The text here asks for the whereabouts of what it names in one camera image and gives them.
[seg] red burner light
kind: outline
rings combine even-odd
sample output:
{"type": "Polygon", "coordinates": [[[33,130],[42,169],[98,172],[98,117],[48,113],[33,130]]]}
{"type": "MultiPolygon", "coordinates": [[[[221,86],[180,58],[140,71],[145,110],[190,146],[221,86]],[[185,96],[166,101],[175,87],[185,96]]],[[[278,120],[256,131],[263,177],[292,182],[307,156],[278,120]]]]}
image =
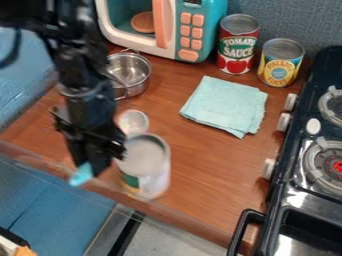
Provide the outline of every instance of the red burner light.
{"type": "Polygon", "coordinates": [[[336,162],[334,163],[334,168],[338,172],[342,172],[342,162],[336,162]]]}

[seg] can lid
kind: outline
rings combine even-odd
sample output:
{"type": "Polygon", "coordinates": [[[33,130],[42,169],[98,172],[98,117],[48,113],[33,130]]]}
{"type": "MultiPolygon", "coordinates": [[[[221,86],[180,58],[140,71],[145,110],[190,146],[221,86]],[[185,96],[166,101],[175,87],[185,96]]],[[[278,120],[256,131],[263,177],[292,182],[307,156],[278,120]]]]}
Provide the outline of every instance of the can lid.
{"type": "Polygon", "coordinates": [[[301,44],[287,38],[268,40],[263,49],[265,55],[283,60],[296,59],[305,54],[305,49],[301,44]]]}
{"type": "Polygon", "coordinates": [[[145,113],[128,109],[119,115],[118,125],[125,134],[143,133],[148,130],[150,121],[145,113]]]}
{"type": "Polygon", "coordinates": [[[115,159],[121,171],[132,176],[159,175],[170,161],[169,145],[149,133],[129,136],[124,160],[115,159]]]}
{"type": "Polygon", "coordinates": [[[220,25],[233,35],[253,33],[260,28],[258,21],[254,17],[240,13],[224,17],[220,25]]]}

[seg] toy microwave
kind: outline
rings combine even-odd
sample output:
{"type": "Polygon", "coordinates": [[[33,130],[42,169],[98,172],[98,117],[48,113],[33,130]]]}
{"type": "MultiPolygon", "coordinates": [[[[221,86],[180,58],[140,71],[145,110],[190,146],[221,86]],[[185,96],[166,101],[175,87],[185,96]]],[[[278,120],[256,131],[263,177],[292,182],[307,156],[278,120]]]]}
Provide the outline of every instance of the toy microwave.
{"type": "Polygon", "coordinates": [[[228,0],[96,0],[96,7],[101,31],[112,43],[195,63],[213,49],[228,0]],[[133,22],[154,31],[143,33],[133,22]]]}

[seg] white knob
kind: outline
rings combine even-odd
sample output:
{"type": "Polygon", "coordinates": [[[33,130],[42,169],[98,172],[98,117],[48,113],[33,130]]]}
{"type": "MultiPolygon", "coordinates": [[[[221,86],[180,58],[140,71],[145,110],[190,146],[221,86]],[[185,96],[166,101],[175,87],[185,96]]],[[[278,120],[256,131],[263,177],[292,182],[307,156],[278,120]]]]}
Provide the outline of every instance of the white knob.
{"type": "Polygon", "coordinates": [[[292,111],[294,109],[295,104],[296,104],[296,100],[297,100],[297,94],[289,93],[287,95],[287,98],[285,101],[284,109],[286,111],[292,111]]]}
{"type": "Polygon", "coordinates": [[[266,180],[270,180],[275,166],[275,160],[266,158],[264,168],[262,170],[262,177],[266,180]]]}
{"type": "Polygon", "coordinates": [[[291,115],[288,113],[282,113],[278,120],[277,130],[281,132],[286,132],[289,126],[291,115]]]}
{"type": "Polygon", "coordinates": [[[321,130],[321,122],[316,118],[311,118],[306,123],[305,130],[310,135],[316,135],[321,130]]]}

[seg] microwave button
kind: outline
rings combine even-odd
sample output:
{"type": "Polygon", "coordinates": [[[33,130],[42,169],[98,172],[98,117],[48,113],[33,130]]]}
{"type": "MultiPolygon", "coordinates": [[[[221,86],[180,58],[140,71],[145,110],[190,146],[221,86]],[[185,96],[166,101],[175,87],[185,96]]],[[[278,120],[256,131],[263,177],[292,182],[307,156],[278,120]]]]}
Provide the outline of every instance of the microwave button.
{"type": "Polygon", "coordinates": [[[191,13],[189,12],[183,12],[181,14],[181,22],[183,24],[190,24],[191,23],[191,13]]]}
{"type": "Polygon", "coordinates": [[[202,27],[204,24],[204,17],[200,14],[195,14],[194,17],[192,17],[192,25],[196,27],[202,27]]]}
{"type": "Polygon", "coordinates": [[[192,29],[192,37],[196,38],[196,39],[201,39],[203,37],[203,29],[193,28],[192,29]]]}
{"type": "Polygon", "coordinates": [[[202,49],[202,40],[192,40],[191,41],[191,48],[199,51],[202,49]]]}
{"type": "Polygon", "coordinates": [[[182,37],[181,38],[181,46],[185,47],[185,48],[189,48],[190,47],[190,38],[182,37]]]}
{"type": "Polygon", "coordinates": [[[192,50],[182,49],[178,52],[179,58],[191,62],[195,62],[198,59],[198,53],[192,50]]]}
{"type": "Polygon", "coordinates": [[[182,36],[190,36],[190,27],[189,26],[181,26],[181,35],[182,36]]]}

